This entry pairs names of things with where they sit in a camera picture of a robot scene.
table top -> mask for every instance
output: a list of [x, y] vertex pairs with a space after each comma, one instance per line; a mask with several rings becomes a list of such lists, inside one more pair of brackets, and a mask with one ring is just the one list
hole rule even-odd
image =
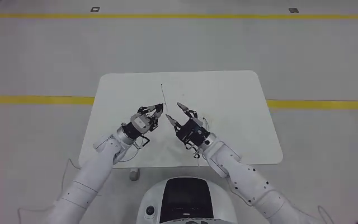
[[[257, 75], [252, 71], [168, 72], [106, 74], [98, 85], [95, 102], [83, 140], [79, 164], [96, 154], [93, 143], [113, 133], [141, 106], [164, 102], [163, 114], [184, 124], [188, 117], [177, 106], [180, 102], [197, 111], [208, 122], [208, 131], [242, 156], [247, 164], [277, 164], [282, 150]], [[206, 166], [185, 149], [169, 121], [162, 116], [159, 127], [146, 137], [150, 142], [125, 167]], [[131, 158], [131, 147], [123, 160]]]

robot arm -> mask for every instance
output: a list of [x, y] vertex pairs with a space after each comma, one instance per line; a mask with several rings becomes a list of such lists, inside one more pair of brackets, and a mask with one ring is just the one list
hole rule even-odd
[[[140, 149], [150, 141], [143, 134], [158, 127], [162, 112], [163, 104], [141, 107], [129, 124], [122, 124], [116, 133], [103, 136], [93, 144], [98, 154], [82, 166], [69, 188], [54, 203], [45, 223], [78, 224], [107, 180], [113, 165], [125, 156], [132, 145]], [[135, 143], [138, 137], [147, 141], [138, 146]]]
[[187, 150], [192, 148], [195, 150], [194, 158], [199, 158], [199, 153], [202, 152], [210, 167], [222, 178], [230, 178], [235, 191], [248, 205], [254, 206], [270, 223], [321, 223], [294, 208], [254, 167], [241, 163], [240, 155], [214, 133], [202, 127], [203, 123], [198, 120], [195, 111], [189, 110], [180, 103], [177, 104], [189, 120], [184, 125], [180, 125], [167, 115], [174, 126], [176, 136], [184, 143]]

gray floor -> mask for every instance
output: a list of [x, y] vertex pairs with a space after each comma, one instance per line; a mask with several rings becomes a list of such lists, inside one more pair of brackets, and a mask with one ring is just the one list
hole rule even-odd
[[[2, 0], [0, 13], [358, 13], [357, 1]], [[268, 99], [357, 100], [357, 20], [0, 19], [1, 95], [94, 96], [106, 73], [251, 69]], [[68, 158], [77, 163], [90, 106], [0, 105], [2, 223], [19, 206], [58, 196]], [[283, 161], [257, 166], [303, 211], [322, 205], [335, 223], [358, 221], [358, 111], [271, 110]], [[65, 186], [76, 173], [70, 167]], [[134, 223], [160, 180], [199, 176], [228, 190], [208, 167], [114, 170], [81, 223]], [[241, 223], [266, 223], [232, 197]], [[38, 223], [42, 213], [23, 212]]]

table leg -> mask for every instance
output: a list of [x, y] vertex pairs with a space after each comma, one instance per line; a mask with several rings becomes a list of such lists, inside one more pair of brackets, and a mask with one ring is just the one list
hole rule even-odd
[[129, 179], [131, 181], [136, 181], [139, 179], [139, 174], [140, 174], [140, 168], [132, 168], [130, 169]]

yellow floor line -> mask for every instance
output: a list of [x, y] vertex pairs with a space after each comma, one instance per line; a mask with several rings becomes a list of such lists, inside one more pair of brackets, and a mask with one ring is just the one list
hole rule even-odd
[[[94, 97], [80, 96], [0, 96], [0, 104], [93, 105]], [[281, 109], [358, 109], [358, 101], [267, 100], [270, 108]]]
[[0, 13], [0, 18], [251, 18], [257, 20], [356, 20], [358, 14], [26, 14]]
[[93, 105], [94, 97], [80, 96], [0, 96], [0, 104]]

